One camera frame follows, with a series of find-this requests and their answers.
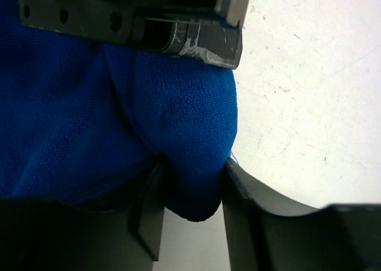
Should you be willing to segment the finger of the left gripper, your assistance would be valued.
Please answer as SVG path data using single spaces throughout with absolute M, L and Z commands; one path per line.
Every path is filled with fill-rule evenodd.
M 235 69 L 249 0 L 16 0 L 25 26 Z

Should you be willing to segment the blue towel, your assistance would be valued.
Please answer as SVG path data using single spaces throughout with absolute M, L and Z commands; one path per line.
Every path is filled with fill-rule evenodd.
M 1 195 L 113 210 L 155 157 L 166 206 L 192 222 L 221 201 L 237 133 L 233 72 L 32 29 L 1 0 Z

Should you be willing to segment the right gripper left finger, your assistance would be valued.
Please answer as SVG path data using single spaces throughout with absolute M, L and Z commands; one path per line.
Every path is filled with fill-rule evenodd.
M 2 270 L 152 270 L 159 258 L 166 162 L 80 206 L 1 199 Z

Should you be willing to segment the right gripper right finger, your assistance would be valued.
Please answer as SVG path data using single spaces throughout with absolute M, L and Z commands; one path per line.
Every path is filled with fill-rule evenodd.
M 232 270 L 379 270 L 380 205 L 302 204 L 224 166 L 224 223 Z

